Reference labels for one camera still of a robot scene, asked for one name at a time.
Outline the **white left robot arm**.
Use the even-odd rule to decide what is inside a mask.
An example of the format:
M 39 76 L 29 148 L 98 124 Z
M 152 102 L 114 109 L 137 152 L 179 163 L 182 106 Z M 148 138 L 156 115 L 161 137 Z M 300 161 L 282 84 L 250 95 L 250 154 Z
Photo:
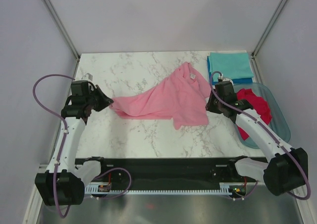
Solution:
M 92 111 L 100 112 L 113 100 L 107 97 L 98 85 L 89 80 L 71 83 L 71 95 L 57 115 L 61 128 L 53 156 L 42 173 L 35 177 L 35 185 L 47 206 L 79 205 L 85 188 L 95 178 L 107 179 L 109 170 L 98 159 L 87 159 L 75 167 L 76 154 L 82 133 Z

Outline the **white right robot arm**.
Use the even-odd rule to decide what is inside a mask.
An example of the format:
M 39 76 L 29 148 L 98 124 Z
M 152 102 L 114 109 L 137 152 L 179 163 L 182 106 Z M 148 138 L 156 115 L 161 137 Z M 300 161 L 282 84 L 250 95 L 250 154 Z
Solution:
M 266 157 L 265 163 L 243 156 L 235 158 L 226 172 L 230 180 L 239 181 L 246 176 L 263 182 L 275 196 L 288 193 L 300 200 L 310 198 L 307 152 L 282 140 L 247 100 L 237 98 L 232 83 L 216 83 L 206 110 L 223 114 L 242 128 Z

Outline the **pink t shirt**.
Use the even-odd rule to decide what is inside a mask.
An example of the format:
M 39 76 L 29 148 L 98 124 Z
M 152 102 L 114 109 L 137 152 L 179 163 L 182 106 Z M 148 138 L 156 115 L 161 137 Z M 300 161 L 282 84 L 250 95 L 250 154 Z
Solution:
M 136 96 L 113 98 L 110 108 L 123 119 L 172 119 L 178 130 L 208 125 L 205 106 L 210 93 L 208 81 L 185 62 L 153 88 Z

